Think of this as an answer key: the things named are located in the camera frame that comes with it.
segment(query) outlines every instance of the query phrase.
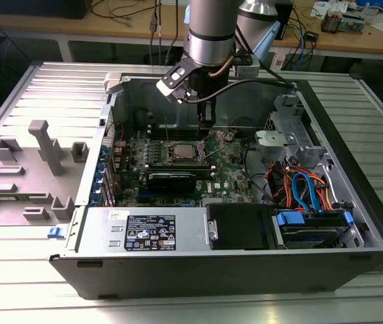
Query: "gray plastic part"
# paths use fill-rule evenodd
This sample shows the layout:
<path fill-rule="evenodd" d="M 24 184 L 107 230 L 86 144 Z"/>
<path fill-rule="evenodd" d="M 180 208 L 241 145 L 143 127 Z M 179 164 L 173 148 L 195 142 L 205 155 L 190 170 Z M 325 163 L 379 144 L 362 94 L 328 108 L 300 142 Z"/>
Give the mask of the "gray plastic part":
<path fill-rule="evenodd" d="M 25 173 L 25 170 L 20 165 L 16 167 L 0 167 L 0 177 L 1 176 L 22 176 Z"/>
<path fill-rule="evenodd" d="M 58 140 L 56 138 L 53 138 L 51 139 L 51 142 L 58 159 L 61 160 L 61 158 L 63 157 L 63 150 L 61 150 Z M 42 159 L 42 161 L 46 162 L 45 152 L 43 152 L 42 150 L 38 150 L 38 154 L 40 154 L 40 158 Z"/>
<path fill-rule="evenodd" d="M 40 146 L 40 149 L 47 160 L 49 169 L 55 177 L 63 173 L 63 167 L 57 156 L 55 147 L 52 145 L 47 129 L 49 125 L 46 120 L 33 120 L 28 127 L 28 132 L 33 135 Z"/>
<path fill-rule="evenodd" d="M 33 204 L 51 204 L 54 200 L 52 194 L 50 194 L 49 192 L 46 193 L 44 196 L 29 196 L 28 199 Z"/>
<path fill-rule="evenodd" d="M 69 221 L 71 220 L 71 216 L 75 210 L 75 203 L 71 199 L 71 197 L 67 198 L 67 202 L 65 206 L 61 204 L 58 197 L 55 197 L 54 202 L 51 206 L 52 212 L 54 212 L 55 216 L 61 221 Z"/>
<path fill-rule="evenodd" d="M 74 142 L 70 149 L 75 163 L 85 163 L 88 157 L 88 147 L 85 142 Z"/>
<path fill-rule="evenodd" d="M 14 138 L 0 140 L 0 161 L 4 163 L 16 162 L 13 152 L 21 151 L 21 147 Z"/>
<path fill-rule="evenodd" d="M 38 221 L 41 219 L 46 221 L 49 219 L 49 214 L 44 207 L 25 207 L 22 215 L 28 221 Z"/>
<path fill-rule="evenodd" d="M 9 194 L 0 193 L 0 225 L 55 225 L 66 223 L 58 220 L 51 210 L 52 197 L 58 197 L 65 202 L 70 196 L 76 201 L 76 194 L 85 168 L 85 163 L 75 163 L 70 149 L 63 150 L 61 164 L 64 172 L 61 177 L 53 177 L 46 162 L 38 154 L 38 148 L 23 147 L 21 152 L 15 152 L 15 165 L 25 169 L 23 175 L 5 175 L 0 177 L 0 183 L 15 184 L 18 191 Z M 48 221 L 28 221 L 22 216 L 24 207 L 33 205 L 44 207 L 50 218 Z"/>
<path fill-rule="evenodd" d="M 16 192 L 18 187 L 15 184 L 0 184 L 0 192 Z"/>

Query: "blue latch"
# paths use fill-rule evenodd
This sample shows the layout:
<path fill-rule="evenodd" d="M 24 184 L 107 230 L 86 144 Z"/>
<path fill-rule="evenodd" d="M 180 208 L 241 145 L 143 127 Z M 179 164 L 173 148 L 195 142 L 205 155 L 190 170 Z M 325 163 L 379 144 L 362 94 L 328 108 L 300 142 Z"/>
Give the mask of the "blue latch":
<path fill-rule="evenodd" d="M 94 174 L 94 179 L 95 180 L 102 180 L 103 179 L 103 174 L 101 174 L 100 172 L 96 172 Z"/>
<path fill-rule="evenodd" d="M 103 163 L 97 163 L 96 170 L 103 171 L 105 169 L 105 165 Z"/>
<path fill-rule="evenodd" d="M 110 151 L 111 151 L 111 150 L 110 150 L 109 147 L 107 147 L 106 145 L 102 145 L 102 146 L 100 147 L 100 155 L 101 155 L 101 156 L 108 155 Z"/>
<path fill-rule="evenodd" d="M 345 218 L 349 225 L 353 225 L 353 217 L 352 214 L 350 214 L 350 212 L 345 211 Z"/>
<path fill-rule="evenodd" d="M 63 229 L 61 227 L 52 227 L 49 230 L 48 238 L 64 238 Z"/>
<path fill-rule="evenodd" d="M 91 189 L 98 190 L 98 189 L 100 189 L 101 186 L 102 185 L 99 184 L 98 182 L 93 182 L 92 185 L 91 185 Z"/>
<path fill-rule="evenodd" d="M 305 224 L 304 216 L 299 211 L 281 211 L 277 215 L 278 225 L 303 225 Z"/>

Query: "power cable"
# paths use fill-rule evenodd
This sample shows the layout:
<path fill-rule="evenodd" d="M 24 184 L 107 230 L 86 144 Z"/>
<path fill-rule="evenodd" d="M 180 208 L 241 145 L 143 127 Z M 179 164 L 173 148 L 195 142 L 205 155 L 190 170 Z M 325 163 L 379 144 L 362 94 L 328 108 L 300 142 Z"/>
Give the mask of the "power cable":
<path fill-rule="evenodd" d="M 165 65 L 168 64 L 168 62 L 169 62 L 169 54 L 171 54 L 171 50 L 173 48 L 173 45 L 175 44 L 175 42 L 178 39 L 178 23 L 179 23 L 178 10 L 179 10 L 179 8 L 178 8 L 178 0 L 175 0 L 175 38 L 172 40 L 172 43 L 169 46 L 169 49 L 167 51 L 166 58 L 165 58 Z"/>
<path fill-rule="evenodd" d="M 203 103 L 203 102 L 208 101 L 214 97 L 217 97 L 218 95 L 221 95 L 222 93 L 228 91 L 229 89 L 232 89 L 235 86 L 238 86 L 238 85 L 244 84 L 244 83 L 261 83 L 261 84 L 268 84 L 271 86 L 279 86 L 281 88 L 293 88 L 293 85 L 285 84 L 285 83 L 281 83 L 281 82 L 277 82 L 277 81 L 259 80 L 259 79 L 244 79 L 244 80 L 238 80 L 238 81 L 235 81 L 233 83 L 230 83 L 227 86 L 221 88 L 220 90 L 214 92 L 213 94 L 211 94 L 205 98 L 201 98 L 201 99 L 197 99 L 197 100 L 184 99 L 184 102 L 185 103 L 191 103 L 191 104 Z"/>
<path fill-rule="evenodd" d="M 162 0 L 158 0 L 158 64 L 162 65 Z"/>

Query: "sticker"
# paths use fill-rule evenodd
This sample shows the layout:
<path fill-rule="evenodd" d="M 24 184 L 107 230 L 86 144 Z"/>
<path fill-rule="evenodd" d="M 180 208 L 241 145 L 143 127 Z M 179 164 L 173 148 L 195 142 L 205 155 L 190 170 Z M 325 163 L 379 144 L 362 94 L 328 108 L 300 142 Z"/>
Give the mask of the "sticker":
<path fill-rule="evenodd" d="M 109 211 L 108 219 L 118 221 L 120 219 L 126 219 L 130 214 L 130 211 Z"/>
<path fill-rule="evenodd" d="M 174 215 L 128 215 L 125 231 L 127 251 L 172 251 L 176 249 Z"/>

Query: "side panel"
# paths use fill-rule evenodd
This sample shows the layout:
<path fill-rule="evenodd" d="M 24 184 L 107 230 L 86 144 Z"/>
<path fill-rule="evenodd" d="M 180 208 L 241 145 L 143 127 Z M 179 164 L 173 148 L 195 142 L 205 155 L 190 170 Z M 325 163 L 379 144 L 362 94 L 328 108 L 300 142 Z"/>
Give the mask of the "side panel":
<path fill-rule="evenodd" d="M 299 89 L 304 96 L 312 115 L 313 122 L 320 126 L 329 146 L 335 153 L 336 158 L 341 164 L 347 179 L 351 182 L 359 199 L 363 203 L 369 216 L 372 218 L 374 225 L 378 228 L 383 238 L 383 204 L 378 195 L 368 182 L 361 168 L 358 166 L 355 158 L 345 144 L 338 130 L 335 128 L 327 112 L 323 108 L 321 102 L 314 94 L 308 82 L 299 82 Z M 376 269 L 383 271 L 383 266 Z"/>
<path fill-rule="evenodd" d="M 85 299 L 127 299 L 333 291 L 382 261 L 373 252 L 50 263 Z"/>

